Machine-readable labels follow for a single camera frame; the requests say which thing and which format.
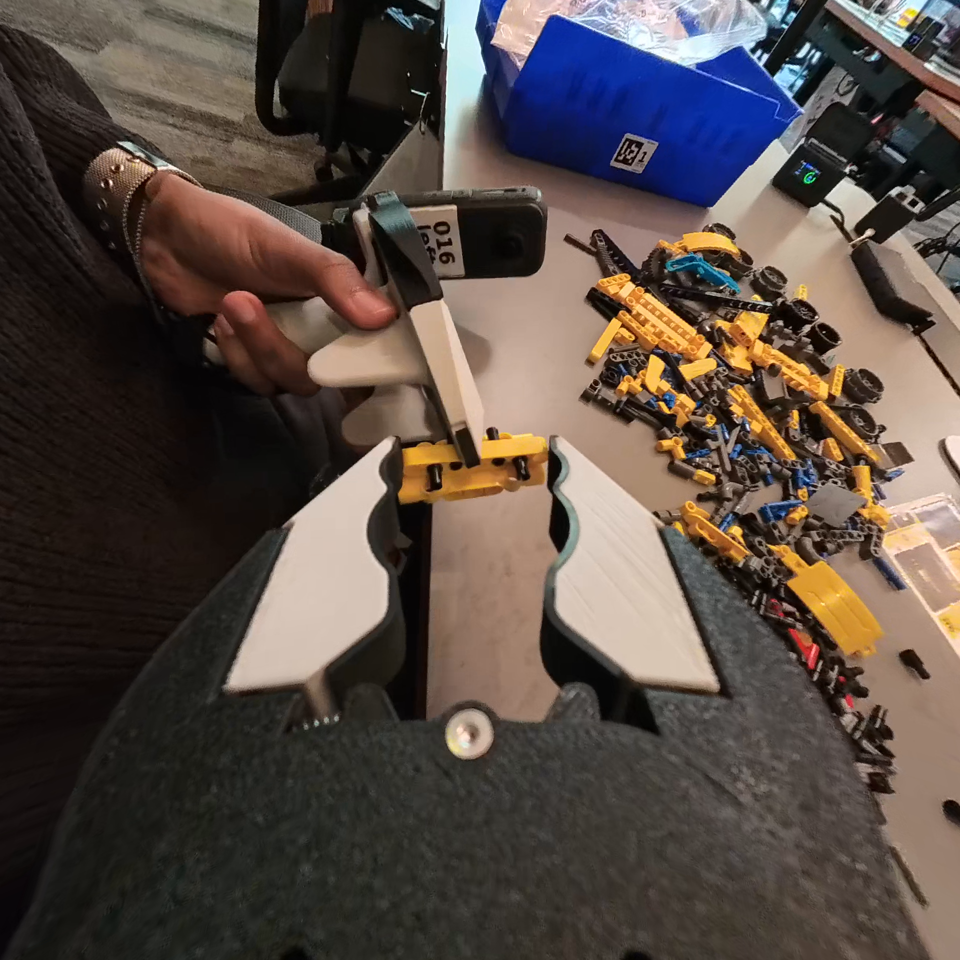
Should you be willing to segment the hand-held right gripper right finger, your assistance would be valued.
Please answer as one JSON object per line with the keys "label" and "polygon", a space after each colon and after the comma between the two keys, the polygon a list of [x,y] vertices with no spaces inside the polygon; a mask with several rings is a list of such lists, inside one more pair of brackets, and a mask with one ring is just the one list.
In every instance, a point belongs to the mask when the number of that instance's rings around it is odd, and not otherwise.
{"label": "hand-held right gripper right finger", "polygon": [[543,664],[558,686],[718,694],[718,677],[668,555],[665,528],[569,440],[548,445]]}

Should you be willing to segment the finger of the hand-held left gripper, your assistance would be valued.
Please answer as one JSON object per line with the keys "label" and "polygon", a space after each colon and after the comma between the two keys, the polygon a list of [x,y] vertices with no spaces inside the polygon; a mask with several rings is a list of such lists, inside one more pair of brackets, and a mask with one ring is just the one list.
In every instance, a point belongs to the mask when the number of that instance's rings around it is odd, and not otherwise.
{"label": "finger of the hand-held left gripper", "polygon": [[465,467],[478,467],[485,438],[484,406],[450,309],[436,299],[414,306],[409,317],[450,442]]}

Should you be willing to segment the yellow beam with black pins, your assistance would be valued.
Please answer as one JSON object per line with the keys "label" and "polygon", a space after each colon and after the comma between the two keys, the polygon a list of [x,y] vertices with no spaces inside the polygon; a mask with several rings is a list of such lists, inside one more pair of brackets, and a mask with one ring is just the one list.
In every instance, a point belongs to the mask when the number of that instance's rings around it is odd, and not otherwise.
{"label": "yellow beam with black pins", "polygon": [[[408,446],[404,450],[416,447],[426,447],[428,450],[437,453],[445,453],[449,456],[449,459],[463,464],[455,447],[450,442],[422,441],[416,445]],[[486,431],[486,438],[483,439],[481,462],[492,461],[495,465],[503,464],[506,461],[514,462],[519,473],[529,472],[532,474],[533,479],[527,486],[541,485],[546,481],[547,460],[548,442],[546,438],[534,434],[501,433],[493,427]]]}

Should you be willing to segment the yellow rectangular panel brick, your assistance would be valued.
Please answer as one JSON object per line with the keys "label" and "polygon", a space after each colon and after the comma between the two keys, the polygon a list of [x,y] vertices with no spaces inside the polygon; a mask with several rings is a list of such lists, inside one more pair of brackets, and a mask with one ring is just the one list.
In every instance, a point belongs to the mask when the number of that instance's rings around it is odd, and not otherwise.
{"label": "yellow rectangular panel brick", "polygon": [[533,479],[529,471],[518,472],[512,461],[499,464],[483,461],[468,467],[426,446],[404,449],[402,461],[402,483],[397,495],[402,506],[511,493],[529,485]]}

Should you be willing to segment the person's left forearm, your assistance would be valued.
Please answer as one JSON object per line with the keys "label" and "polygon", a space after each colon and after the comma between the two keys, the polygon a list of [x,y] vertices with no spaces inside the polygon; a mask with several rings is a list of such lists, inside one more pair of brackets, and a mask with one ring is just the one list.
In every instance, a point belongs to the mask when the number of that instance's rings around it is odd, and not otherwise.
{"label": "person's left forearm", "polygon": [[118,126],[71,64],[23,30],[1,36],[2,316],[52,323],[179,314],[198,263],[179,234],[215,199]]}

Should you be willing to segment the person's left hand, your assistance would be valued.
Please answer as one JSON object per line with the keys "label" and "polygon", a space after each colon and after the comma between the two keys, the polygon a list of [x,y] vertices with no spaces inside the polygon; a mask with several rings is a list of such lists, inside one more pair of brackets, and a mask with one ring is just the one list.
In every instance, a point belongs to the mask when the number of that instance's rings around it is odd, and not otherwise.
{"label": "person's left hand", "polygon": [[244,201],[171,171],[144,187],[139,261],[163,306],[211,315],[224,366],[252,392],[311,397],[307,356],[268,316],[266,303],[321,298],[360,330],[398,316],[353,262]]}

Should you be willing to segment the blue plastic storage bin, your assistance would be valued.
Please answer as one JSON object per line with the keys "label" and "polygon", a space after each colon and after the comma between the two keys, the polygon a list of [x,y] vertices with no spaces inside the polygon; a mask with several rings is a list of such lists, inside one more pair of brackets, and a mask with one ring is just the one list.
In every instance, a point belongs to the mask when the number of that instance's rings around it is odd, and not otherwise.
{"label": "blue plastic storage bin", "polygon": [[485,90],[512,154],[713,207],[801,115],[744,49],[692,67],[551,16],[523,66],[494,45],[504,2],[480,2]]}

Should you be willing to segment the large yellow panel brick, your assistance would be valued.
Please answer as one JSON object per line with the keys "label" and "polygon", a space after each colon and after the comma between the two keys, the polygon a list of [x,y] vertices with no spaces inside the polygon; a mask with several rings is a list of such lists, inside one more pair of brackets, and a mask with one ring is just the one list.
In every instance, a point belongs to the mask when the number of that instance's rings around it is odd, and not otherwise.
{"label": "large yellow panel brick", "polygon": [[882,627],[869,607],[847,582],[824,560],[808,563],[788,551],[783,562],[793,574],[788,590],[819,622],[833,642],[848,657],[876,653]]}

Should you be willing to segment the black office chair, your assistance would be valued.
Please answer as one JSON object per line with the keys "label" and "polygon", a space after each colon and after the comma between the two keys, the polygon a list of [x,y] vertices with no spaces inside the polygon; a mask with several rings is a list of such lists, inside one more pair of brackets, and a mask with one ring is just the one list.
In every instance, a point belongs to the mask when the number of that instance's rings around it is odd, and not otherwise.
{"label": "black office chair", "polygon": [[320,182],[373,174],[409,134],[439,138],[446,38],[444,2],[260,1],[256,115],[316,140]]}

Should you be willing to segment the pile of black red pins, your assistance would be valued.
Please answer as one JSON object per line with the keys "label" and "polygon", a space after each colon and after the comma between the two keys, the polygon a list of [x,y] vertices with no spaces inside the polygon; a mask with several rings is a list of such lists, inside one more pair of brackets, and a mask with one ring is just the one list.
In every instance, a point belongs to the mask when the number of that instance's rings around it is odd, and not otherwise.
{"label": "pile of black red pins", "polygon": [[749,592],[750,606],[783,640],[800,670],[845,734],[854,764],[871,793],[895,793],[894,732],[887,708],[867,703],[869,688],[864,670],[841,653],[827,631],[798,604],[787,600],[783,587]]}

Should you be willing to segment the pile of yellow blue bricks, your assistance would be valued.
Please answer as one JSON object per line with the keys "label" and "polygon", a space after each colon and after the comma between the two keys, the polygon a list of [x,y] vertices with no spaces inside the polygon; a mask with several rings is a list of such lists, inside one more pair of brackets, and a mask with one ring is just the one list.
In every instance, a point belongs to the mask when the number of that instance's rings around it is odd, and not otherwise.
{"label": "pile of yellow blue bricks", "polygon": [[637,265],[606,231],[563,241],[594,258],[585,295],[604,320],[580,402],[655,430],[669,473],[698,491],[658,517],[721,560],[746,590],[773,591],[855,548],[887,583],[908,583],[883,549],[882,398],[864,367],[825,366],[840,340],[779,270],[757,270],[723,223],[658,241]]}

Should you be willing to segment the clear plastic bag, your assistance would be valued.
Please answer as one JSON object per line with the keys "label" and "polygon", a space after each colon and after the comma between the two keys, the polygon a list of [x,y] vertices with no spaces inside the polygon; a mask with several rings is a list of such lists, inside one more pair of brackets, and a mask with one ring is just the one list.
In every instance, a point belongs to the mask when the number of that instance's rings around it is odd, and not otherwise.
{"label": "clear plastic bag", "polygon": [[768,30],[748,1],[508,1],[491,42],[521,67],[552,17],[681,66],[751,48]]}

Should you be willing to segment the black power bank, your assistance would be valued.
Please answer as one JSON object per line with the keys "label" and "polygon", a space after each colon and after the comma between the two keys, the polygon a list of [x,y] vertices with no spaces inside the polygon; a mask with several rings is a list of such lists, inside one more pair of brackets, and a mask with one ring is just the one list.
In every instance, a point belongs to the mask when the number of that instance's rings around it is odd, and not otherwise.
{"label": "black power bank", "polygon": [[771,186],[811,210],[846,178],[848,167],[845,157],[816,139],[806,138],[774,174]]}

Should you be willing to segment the grey axle pin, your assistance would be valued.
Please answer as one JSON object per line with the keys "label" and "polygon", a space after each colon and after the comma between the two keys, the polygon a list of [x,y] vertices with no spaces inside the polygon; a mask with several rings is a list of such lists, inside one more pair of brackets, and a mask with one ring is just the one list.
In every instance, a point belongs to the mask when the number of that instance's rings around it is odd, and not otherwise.
{"label": "grey axle pin", "polygon": [[897,845],[890,844],[889,852],[915,902],[921,909],[928,909],[930,901],[902,850]]}

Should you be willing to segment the black charger plug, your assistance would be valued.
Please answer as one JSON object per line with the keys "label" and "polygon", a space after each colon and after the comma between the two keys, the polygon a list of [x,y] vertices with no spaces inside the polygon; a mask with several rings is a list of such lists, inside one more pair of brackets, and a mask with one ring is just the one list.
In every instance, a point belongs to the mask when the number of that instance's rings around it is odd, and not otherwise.
{"label": "black charger plug", "polygon": [[913,222],[924,206],[912,186],[896,186],[854,225],[854,239],[882,245]]}

